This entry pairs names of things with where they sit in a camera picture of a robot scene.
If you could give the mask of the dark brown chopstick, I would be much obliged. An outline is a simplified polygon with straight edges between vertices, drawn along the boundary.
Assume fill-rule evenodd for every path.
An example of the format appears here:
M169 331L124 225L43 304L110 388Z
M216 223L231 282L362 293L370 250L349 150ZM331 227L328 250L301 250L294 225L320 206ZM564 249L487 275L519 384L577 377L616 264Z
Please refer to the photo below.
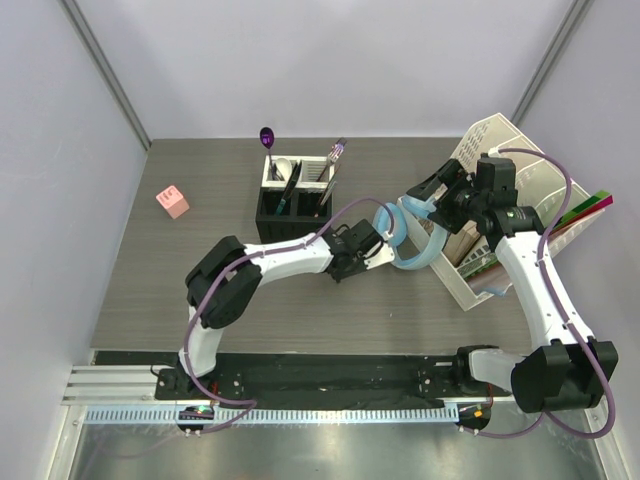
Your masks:
M341 168L340 165L337 165L334 168L334 173L331 175L331 178L329 179L328 184L327 184L322 196L320 197L320 200L319 200L319 206L320 207L323 207L327 203L332 191L334 190L334 188L335 188L335 186L337 184L337 174L338 174L340 168Z

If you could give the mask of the large white ceramic spoon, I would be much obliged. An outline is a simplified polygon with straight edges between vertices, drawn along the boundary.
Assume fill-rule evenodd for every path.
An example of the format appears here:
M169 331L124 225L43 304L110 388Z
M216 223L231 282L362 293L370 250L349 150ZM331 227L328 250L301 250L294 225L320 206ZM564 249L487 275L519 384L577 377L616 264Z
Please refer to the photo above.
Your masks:
M273 163L277 165L277 168L282 177L281 181L283 182L288 181L292 174L292 169L293 169L291 162L287 158L280 157L280 158L276 158Z

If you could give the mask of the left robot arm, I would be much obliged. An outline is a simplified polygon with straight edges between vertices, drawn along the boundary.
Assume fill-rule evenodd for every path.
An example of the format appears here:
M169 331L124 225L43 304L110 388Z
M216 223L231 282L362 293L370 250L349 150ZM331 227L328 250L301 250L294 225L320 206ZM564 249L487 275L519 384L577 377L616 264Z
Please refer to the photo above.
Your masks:
M392 262L390 239L362 220L271 244L243 244L235 236L220 240L185 280L189 322L176 388L193 399L211 391L224 329L243 315L260 287L302 274L326 273L339 283Z

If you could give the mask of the rose gold chopstick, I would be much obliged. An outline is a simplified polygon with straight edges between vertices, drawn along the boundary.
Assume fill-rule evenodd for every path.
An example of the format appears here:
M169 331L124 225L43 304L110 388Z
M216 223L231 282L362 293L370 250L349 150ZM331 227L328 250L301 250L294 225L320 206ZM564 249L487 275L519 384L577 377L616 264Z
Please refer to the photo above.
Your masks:
M315 218L317 218L320 215L321 210L324 208L324 205L329 200L329 198L330 198L330 196L331 196L336 184L337 184L337 180L336 179L331 179L328 182L326 188L324 189L324 191L320 195L319 200L318 200L318 202L316 204L316 209L315 209L315 212L314 212L314 217Z

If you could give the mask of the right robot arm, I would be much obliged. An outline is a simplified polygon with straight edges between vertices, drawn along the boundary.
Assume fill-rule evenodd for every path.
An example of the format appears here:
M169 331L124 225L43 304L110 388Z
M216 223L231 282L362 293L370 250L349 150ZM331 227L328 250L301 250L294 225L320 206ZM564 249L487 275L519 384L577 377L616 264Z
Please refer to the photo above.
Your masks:
M451 371L457 391L472 395L489 383L510 392L526 413L587 409L602 400L614 403L609 381L617 350L612 342L594 337L569 298L536 210L518 203L512 160L484 155L469 173L450 159L409 189L403 203L423 210L451 234L475 223L506 270L525 313L531 353L460 349L463 363Z

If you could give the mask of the green patterned chopstick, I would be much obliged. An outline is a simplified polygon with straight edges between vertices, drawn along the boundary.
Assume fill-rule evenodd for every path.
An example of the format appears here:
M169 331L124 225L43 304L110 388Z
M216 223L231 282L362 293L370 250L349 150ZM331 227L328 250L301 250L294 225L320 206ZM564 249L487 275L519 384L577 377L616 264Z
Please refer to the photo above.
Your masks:
M285 198L281 198L281 200L280 200L280 202L278 204L278 207L276 209L276 212L275 212L276 216L279 216L279 215L281 215L283 213L286 204L287 204L287 200Z

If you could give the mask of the purple iridescent spoon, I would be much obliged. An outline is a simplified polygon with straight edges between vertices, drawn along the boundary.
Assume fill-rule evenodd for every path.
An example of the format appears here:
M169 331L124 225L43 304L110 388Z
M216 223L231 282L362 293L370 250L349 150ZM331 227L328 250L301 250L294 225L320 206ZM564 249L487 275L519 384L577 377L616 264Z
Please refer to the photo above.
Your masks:
M273 157L272 157L271 149L272 149L272 147L273 147L273 145L275 143L274 131L270 127L264 126L264 127L262 127L260 129L259 137L260 137L261 144L267 150L267 155L268 155L268 160L269 160L269 178L271 180L273 180L271 178L270 164L273 163Z

